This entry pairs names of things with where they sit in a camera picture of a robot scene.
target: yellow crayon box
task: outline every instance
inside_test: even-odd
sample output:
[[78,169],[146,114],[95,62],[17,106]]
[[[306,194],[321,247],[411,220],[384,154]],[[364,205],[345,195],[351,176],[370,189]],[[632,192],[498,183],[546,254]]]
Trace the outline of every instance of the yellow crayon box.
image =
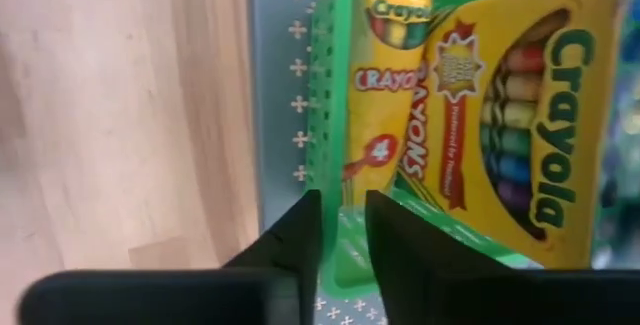
[[549,268],[590,264],[624,0],[476,0],[434,20],[396,185]]
[[343,203],[393,184],[432,0],[356,0],[350,54]]

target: wooden floor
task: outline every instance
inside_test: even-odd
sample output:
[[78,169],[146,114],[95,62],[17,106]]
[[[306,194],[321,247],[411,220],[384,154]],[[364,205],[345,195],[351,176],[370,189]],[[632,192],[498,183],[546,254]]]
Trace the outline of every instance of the wooden floor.
[[258,233],[246,0],[0,0],[0,324],[63,269]]

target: green basket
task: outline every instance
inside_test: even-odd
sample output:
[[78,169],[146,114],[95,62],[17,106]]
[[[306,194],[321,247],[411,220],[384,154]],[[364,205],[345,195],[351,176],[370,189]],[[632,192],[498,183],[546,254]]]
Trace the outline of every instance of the green basket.
[[[437,13],[472,0],[434,1],[433,10]],[[341,209],[340,206],[352,6],[353,0],[318,0],[311,31],[307,188],[322,192],[325,263],[321,279],[325,291],[337,297],[357,296],[375,290],[362,211]],[[437,218],[434,223],[438,226],[451,229],[461,226],[465,231],[470,230],[445,214],[438,217],[424,215],[421,211],[428,212],[430,207],[417,199],[406,201],[406,194],[394,190],[392,196],[426,220],[434,222],[433,219]],[[512,254],[484,237],[481,243],[470,245],[494,258]]]

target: crayola crayon box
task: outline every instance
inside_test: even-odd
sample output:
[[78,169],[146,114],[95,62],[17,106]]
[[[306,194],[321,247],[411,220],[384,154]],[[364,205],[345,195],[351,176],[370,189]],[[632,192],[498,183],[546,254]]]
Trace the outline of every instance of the crayola crayon box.
[[624,3],[436,15],[396,185],[545,267],[589,266]]

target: crayon box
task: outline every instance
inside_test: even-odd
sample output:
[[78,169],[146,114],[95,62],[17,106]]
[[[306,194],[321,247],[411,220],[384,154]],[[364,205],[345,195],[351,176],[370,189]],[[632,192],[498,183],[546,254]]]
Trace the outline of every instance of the crayon box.
[[396,186],[545,267],[589,266],[624,3],[436,15]]

